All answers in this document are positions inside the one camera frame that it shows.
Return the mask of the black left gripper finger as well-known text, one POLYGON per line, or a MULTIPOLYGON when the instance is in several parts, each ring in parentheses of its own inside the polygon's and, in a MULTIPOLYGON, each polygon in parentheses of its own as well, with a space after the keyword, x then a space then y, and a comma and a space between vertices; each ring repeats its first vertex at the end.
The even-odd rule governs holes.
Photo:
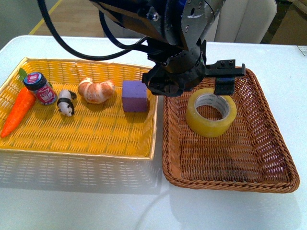
POLYGON ((160 65, 155 65, 147 73, 143 73, 142 83, 156 96, 181 96, 184 92, 182 85, 171 80, 160 65))

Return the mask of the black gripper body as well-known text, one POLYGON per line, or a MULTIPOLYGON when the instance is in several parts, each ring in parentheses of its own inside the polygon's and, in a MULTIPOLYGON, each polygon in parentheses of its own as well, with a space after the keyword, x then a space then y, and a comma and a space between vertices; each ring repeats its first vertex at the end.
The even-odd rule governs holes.
POLYGON ((175 47, 159 55, 149 55, 149 60, 160 65, 183 91, 191 91, 204 78, 206 41, 197 41, 189 51, 175 47))

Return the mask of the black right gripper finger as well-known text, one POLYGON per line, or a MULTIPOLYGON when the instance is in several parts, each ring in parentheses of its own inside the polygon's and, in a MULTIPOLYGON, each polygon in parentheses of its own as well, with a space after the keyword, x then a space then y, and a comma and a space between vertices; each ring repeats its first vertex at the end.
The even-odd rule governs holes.
POLYGON ((214 64, 206 65, 205 77, 215 78, 215 95, 232 95, 235 92, 235 80, 246 74, 246 65, 236 67, 235 59, 218 60, 214 64))

